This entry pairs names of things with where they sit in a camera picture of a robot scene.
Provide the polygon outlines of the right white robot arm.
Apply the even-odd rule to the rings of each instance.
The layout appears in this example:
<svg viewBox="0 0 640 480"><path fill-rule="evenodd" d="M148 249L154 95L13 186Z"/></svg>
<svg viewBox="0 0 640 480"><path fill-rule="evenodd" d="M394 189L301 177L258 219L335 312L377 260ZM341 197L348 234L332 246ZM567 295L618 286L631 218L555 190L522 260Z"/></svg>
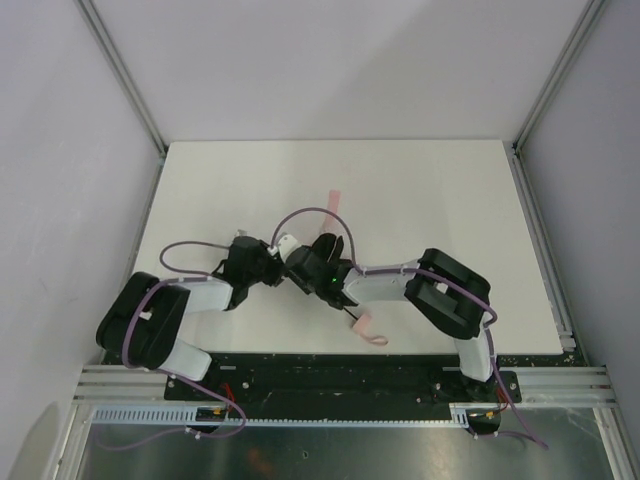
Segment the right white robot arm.
<svg viewBox="0 0 640 480"><path fill-rule="evenodd" d="M404 264L358 267L342 256L344 238L320 235L311 245L290 234L275 244L285 273L303 292L344 310L371 302L407 302L453 339L461 374L476 382L494 368L483 320L491 315L489 282L443 251L430 248Z"/></svg>

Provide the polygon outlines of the pink folding umbrella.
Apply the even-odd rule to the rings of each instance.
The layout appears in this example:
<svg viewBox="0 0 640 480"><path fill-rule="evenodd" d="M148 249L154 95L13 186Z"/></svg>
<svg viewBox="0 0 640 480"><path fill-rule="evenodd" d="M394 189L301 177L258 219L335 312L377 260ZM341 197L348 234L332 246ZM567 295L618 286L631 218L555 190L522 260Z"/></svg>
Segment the pink folding umbrella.
<svg viewBox="0 0 640 480"><path fill-rule="evenodd" d="M336 227L337 219L334 215L338 214L338 208L340 203L341 192L339 190L330 190L328 194L328 201L326 209L329 214L324 216L324 220L321 224L319 233L333 233L337 234ZM385 347L388 345L388 339L383 335L369 335L367 329L371 323L372 317L368 312L354 313L351 310L346 309L346 314L351 321L351 331L358 335L366 343L377 346Z"/></svg>

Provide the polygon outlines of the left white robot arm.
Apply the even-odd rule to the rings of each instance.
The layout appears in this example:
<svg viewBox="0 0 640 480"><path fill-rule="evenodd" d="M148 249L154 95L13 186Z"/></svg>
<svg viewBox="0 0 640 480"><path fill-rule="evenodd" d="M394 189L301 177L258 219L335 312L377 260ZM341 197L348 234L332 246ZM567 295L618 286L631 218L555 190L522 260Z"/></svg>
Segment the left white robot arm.
<svg viewBox="0 0 640 480"><path fill-rule="evenodd" d="M252 286L276 286L283 275L278 249L249 236L236 237L211 273L182 271L178 278L161 280L136 272L99 324L96 343L119 353L129 368L200 381L212 358L179 338L184 316L231 311L247 299Z"/></svg>

